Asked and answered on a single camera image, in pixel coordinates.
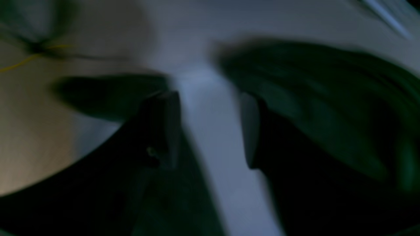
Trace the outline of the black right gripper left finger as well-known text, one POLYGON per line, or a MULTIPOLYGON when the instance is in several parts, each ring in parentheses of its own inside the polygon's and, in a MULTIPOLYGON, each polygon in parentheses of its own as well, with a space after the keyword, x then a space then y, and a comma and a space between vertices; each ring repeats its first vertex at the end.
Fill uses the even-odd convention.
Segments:
POLYGON ((102 145, 1 197, 2 236, 223 236, 175 91, 141 102, 102 145))

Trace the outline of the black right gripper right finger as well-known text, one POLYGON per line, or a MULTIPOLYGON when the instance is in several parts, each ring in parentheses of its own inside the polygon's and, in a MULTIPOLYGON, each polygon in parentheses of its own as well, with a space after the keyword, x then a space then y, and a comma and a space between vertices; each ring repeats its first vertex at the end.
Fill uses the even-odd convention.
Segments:
POLYGON ((263 172, 288 236, 418 236, 413 198, 334 159, 267 103, 241 95, 245 158, 263 172))

